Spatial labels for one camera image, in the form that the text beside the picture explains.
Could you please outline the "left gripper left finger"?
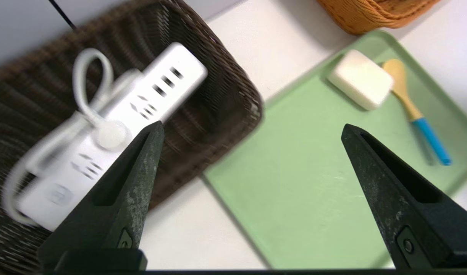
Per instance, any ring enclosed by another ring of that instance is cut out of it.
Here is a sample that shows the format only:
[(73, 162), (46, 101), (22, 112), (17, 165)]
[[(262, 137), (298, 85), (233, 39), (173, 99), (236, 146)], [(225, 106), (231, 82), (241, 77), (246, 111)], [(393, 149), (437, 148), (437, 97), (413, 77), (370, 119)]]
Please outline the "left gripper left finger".
[(141, 273), (139, 244), (165, 139), (145, 127), (38, 249), (41, 273)]

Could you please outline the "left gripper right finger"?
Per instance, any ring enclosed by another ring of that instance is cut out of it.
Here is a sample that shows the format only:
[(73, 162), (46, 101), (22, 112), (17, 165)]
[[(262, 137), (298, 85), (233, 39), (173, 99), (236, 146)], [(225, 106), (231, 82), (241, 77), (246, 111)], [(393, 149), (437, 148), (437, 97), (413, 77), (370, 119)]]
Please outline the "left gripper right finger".
[(397, 269), (467, 269), (467, 211), (374, 136), (341, 140)]

